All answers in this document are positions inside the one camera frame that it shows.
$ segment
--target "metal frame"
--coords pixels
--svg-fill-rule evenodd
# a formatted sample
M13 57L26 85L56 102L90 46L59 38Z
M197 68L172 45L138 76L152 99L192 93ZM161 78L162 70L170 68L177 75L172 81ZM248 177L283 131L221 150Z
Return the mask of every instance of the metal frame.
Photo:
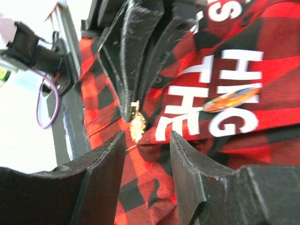
M83 124L83 100L78 83L80 76L81 55L79 41L75 32L71 13L68 7L57 4L47 18L53 31L58 31L66 46L75 85L62 96L60 111L52 124L57 165L64 164L90 151L90 142ZM51 116L55 108L54 93L47 98L48 112Z

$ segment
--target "gold charm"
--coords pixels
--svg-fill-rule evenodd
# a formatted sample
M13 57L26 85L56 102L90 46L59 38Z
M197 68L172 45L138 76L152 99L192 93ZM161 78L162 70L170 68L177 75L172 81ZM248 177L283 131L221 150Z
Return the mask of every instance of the gold charm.
M132 102L131 107L133 108L132 115L133 119L130 123L130 134L131 138L135 143L141 140L144 129L146 128L146 120L143 115L139 112L139 101Z

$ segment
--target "red plaid shirt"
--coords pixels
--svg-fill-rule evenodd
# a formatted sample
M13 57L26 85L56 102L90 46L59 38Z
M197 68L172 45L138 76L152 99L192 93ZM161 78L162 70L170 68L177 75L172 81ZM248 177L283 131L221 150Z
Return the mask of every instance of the red plaid shirt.
M97 42L80 41L85 126L95 148L125 130L127 156L116 225L179 223L170 162L170 131L233 169L300 164L300 2L215 0L175 47L161 84L147 95L147 129L137 147L97 60ZM223 93L261 87L240 107L205 113Z

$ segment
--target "round pin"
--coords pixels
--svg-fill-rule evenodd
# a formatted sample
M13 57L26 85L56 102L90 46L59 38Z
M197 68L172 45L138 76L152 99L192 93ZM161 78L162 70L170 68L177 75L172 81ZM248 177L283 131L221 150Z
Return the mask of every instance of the round pin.
M216 113L228 108L237 107L258 94L259 90L259 88L245 88L221 95L205 103L202 110L208 113Z

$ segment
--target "purple cable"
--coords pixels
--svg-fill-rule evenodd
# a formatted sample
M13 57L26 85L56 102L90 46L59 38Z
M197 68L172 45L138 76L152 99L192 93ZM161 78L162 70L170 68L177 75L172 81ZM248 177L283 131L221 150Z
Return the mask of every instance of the purple cable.
M54 123L54 121L57 117L58 111L60 109L60 95L59 95L58 90L57 90L56 86L54 85L53 81L51 79L49 79L48 77L46 77L47 74L42 74L38 70L33 70L33 72L37 73L39 76L41 76L43 78L42 83L41 83L41 85L39 86L39 89L38 89L36 118L37 118L37 124L39 125L39 127L42 128L42 129L46 129ZM55 99L56 99L56 105L55 105L55 109L54 109L54 113L52 115L52 118L50 119L49 123L45 126L43 126L40 123L39 118L38 118L39 100L40 100L40 97L41 97L40 93L42 91L44 81L47 81L48 83L50 83L51 89L53 90L53 92L55 94Z

